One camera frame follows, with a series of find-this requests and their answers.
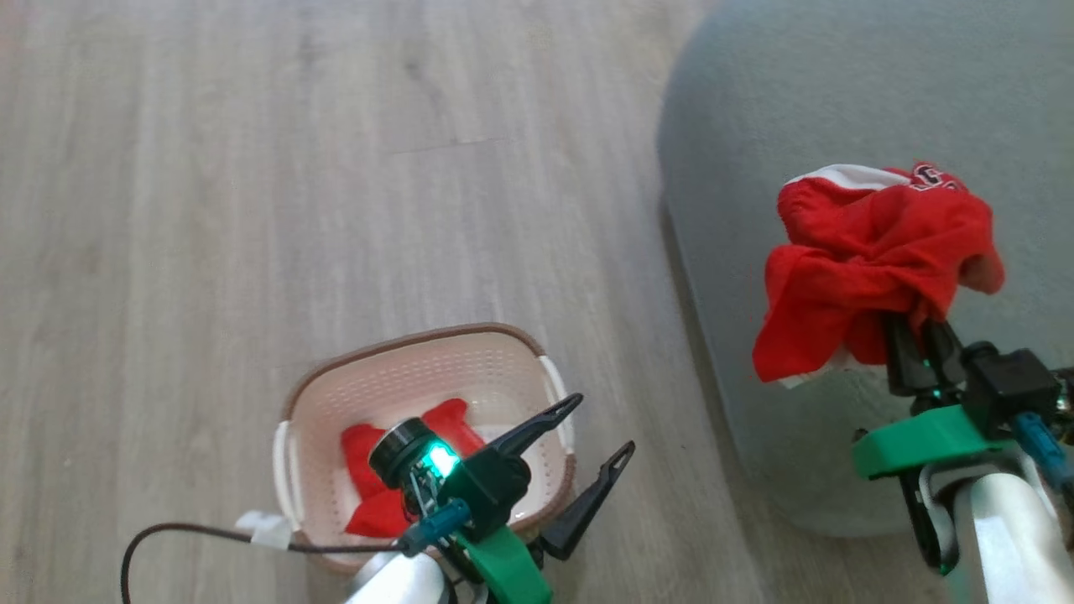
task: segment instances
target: gray upholstered surface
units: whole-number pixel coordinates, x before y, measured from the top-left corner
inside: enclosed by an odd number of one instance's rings
[[[752,375],[774,200],[829,163],[929,159],[996,211],[1007,267],[963,291],[963,340],[1074,363],[1074,15],[1068,0],[728,0],[695,34],[659,134],[665,197],[742,462],[800,527],[905,526],[894,484],[862,484],[854,429],[904,417],[884,384],[832,376],[793,391]]]

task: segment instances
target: red garment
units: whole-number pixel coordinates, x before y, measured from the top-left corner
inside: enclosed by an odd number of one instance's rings
[[[460,456],[466,458],[484,446],[484,441],[466,425],[466,401],[450,399],[425,412],[421,418]],[[359,423],[339,436],[347,471],[362,503],[351,516],[346,531],[355,535],[394,538],[410,526],[403,510],[403,493],[388,490],[369,468],[369,452],[384,430]]]
[[[959,284],[1003,285],[991,208],[930,164],[829,166],[787,183],[778,210],[790,244],[765,268],[769,308],[753,349],[761,382],[816,371],[840,345],[884,364],[877,311],[909,313],[916,329],[946,318]]]

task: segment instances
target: white basket handle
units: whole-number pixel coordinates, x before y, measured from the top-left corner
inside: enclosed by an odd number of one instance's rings
[[[291,521],[291,528],[297,531],[305,513],[302,505],[299,466],[292,450],[294,443],[288,437],[290,426],[291,422],[285,420],[276,427],[276,436],[272,444],[272,470],[280,512]]]
[[[567,388],[563,385],[563,377],[560,375],[560,370],[556,369],[555,363],[545,355],[537,357],[537,360],[545,368],[545,390],[548,394],[549,404],[566,399]],[[575,455],[575,422],[570,416],[567,416],[563,420],[563,423],[555,429],[555,433],[560,436],[560,443],[567,451],[567,455]]]

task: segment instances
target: beige plastic basket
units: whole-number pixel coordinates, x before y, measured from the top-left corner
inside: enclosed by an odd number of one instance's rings
[[[273,445],[280,509],[296,538],[317,545],[378,540],[344,528],[360,503],[347,472],[340,433],[355,423],[390,428],[437,404],[469,402],[466,421],[485,441],[566,397],[555,364],[525,332],[480,323],[420,333],[333,359],[310,372],[291,394]],[[511,528],[532,534],[566,504],[575,474],[568,417],[523,456],[533,472]],[[354,573],[367,556],[321,560]]]

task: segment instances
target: green plastic part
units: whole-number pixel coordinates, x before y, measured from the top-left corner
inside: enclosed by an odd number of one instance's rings
[[[456,536],[500,604],[548,604],[552,601],[552,588],[534,563],[526,544],[509,528],[500,527],[481,543]]]
[[[1011,440],[986,440],[962,407],[952,405],[869,432],[854,445],[854,469],[858,476],[874,480],[1014,445]]]

